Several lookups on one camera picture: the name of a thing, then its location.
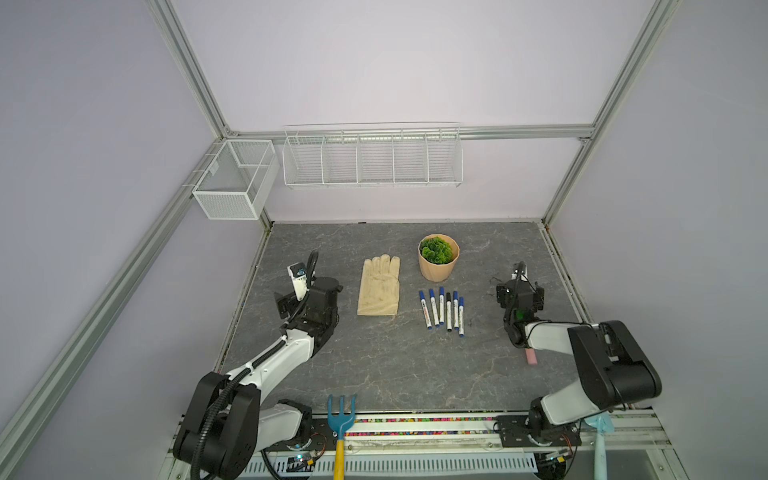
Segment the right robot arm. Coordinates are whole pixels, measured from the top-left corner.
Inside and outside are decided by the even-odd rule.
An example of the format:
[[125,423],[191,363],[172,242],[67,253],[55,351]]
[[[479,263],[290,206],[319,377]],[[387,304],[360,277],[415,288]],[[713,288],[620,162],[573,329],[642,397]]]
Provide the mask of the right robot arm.
[[524,262],[514,266],[510,280],[496,286],[496,299],[515,347],[570,355],[576,366],[577,380],[531,402],[526,427],[536,441],[547,441],[555,431],[616,406],[662,393],[659,374],[623,322],[592,325],[539,318],[545,289],[529,279]]

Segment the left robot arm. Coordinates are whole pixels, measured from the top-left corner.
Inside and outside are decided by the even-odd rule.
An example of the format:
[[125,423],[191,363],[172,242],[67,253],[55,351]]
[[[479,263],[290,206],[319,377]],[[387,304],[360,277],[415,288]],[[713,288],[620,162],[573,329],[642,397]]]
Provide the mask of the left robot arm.
[[173,456],[192,479],[236,479],[254,453],[276,444],[312,443],[312,409],[292,400],[264,408],[264,399],[331,338],[339,322],[340,283],[316,275],[318,251],[288,268],[293,290],[278,295],[278,339],[243,365],[209,372],[198,382],[179,427]]

